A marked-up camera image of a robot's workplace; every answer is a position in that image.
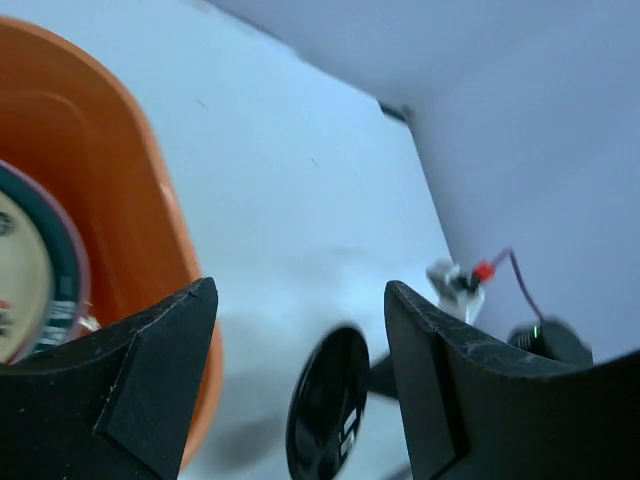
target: white wall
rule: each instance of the white wall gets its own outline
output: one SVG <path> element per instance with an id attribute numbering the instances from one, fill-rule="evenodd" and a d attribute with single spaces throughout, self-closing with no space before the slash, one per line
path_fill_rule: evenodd
<path id="1" fill-rule="evenodd" d="M 452 255 L 513 245 L 597 359 L 640 345 L 635 0 L 213 0 L 327 71 L 408 104 Z M 513 276 L 479 325 L 533 320 Z"/>

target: black device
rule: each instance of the black device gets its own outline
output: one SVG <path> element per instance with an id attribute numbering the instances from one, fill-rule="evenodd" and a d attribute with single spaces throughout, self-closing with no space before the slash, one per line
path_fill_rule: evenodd
<path id="1" fill-rule="evenodd" d="M 201 279 L 66 345 L 0 365 L 0 478 L 175 480 L 218 296 Z"/>
<path id="2" fill-rule="evenodd" d="M 384 314 L 390 353 L 372 366 L 348 326 L 309 358 L 287 425 L 293 480 L 336 477 L 367 393 L 398 400 L 415 480 L 640 478 L 640 352 L 593 366 L 559 321 L 509 345 L 401 282 L 387 285 Z M 332 413 L 314 423 L 302 413 L 311 405 Z M 357 406 L 355 423 L 346 405 Z"/>

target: purple wire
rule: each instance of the purple wire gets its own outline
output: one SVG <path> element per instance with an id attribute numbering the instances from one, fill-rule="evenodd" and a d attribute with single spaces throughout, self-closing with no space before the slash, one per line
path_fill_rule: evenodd
<path id="1" fill-rule="evenodd" d="M 502 250 L 500 253 L 498 253 L 498 255 L 496 255 L 496 257 L 491 262 L 491 265 L 493 265 L 493 268 L 497 269 L 498 265 L 500 265 L 507 257 L 509 257 L 509 259 L 511 260 L 511 265 L 513 266 L 513 272 L 516 275 L 516 280 L 518 280 L 518 285 L 520 285 L 520 290 L 522 290 L 522 294 L 524 295 L 524 298 L 527 299 L 527 303 L 536 313 L 536 315 L 540 319 L 540 322 L 541 323 L 544 322 L 545 317 L 542 313 L 542 310 L 540 310 L 538 305 L 536 305 L 536 302 L 533 301 L 533 297 L 529 293 L 527 286 L 524 284 L 524 279 L 522 278 L 522 272 L 520 271 L 520 267 L 518 266 L 518 261 L 516 260 L 516 254 L 514 253 L 513 248 L 507 247 L 504 250 Z"/>

